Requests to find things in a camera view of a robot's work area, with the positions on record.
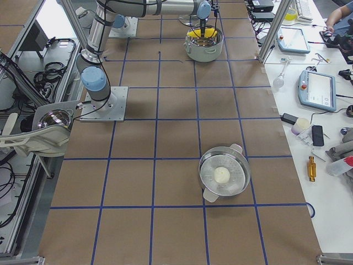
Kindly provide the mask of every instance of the tablet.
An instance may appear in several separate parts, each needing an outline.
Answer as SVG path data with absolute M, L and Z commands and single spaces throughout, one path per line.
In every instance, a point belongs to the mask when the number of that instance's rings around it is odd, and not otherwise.
M 277 33 L 277 42 L 281 51 L 308 54 L 310 47 L 302 29 L 281 27 Z
M 336 111 L 335 77 L 304 70 L 298 81 L 298 97 L 302 105 Z

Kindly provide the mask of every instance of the black phone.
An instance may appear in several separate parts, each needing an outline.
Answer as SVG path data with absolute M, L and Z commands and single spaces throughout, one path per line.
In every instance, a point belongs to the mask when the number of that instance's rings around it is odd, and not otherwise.
M 313 125 L 311 127 L 311 133 L 313 138 L 313 146 L 324 146 L 324 134 L 322 132 L 322 126 Z

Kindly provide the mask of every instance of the white bottle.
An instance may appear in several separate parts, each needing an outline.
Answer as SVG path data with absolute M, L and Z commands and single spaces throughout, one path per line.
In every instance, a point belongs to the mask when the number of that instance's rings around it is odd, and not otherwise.
M 348 156 L 337 160 L 326 166 L 326 171 L 331 176 L 337 177 L 353 168 L 353 156 Z

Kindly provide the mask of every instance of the person's hand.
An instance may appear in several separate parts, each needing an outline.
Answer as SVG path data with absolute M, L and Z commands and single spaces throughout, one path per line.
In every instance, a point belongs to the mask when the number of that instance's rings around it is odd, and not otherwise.
M 333 26 L 327 25 L 327 30 L 331 33 L 333 33 L 335 31 L 335 29 L 333 28 Z

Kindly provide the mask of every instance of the red bottle cap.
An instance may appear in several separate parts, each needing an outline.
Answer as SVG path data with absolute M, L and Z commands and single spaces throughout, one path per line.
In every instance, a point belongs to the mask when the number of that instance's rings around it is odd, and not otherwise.
M 353 167 L 353 156 L 348 156 L 344 160 L 349 166 Z

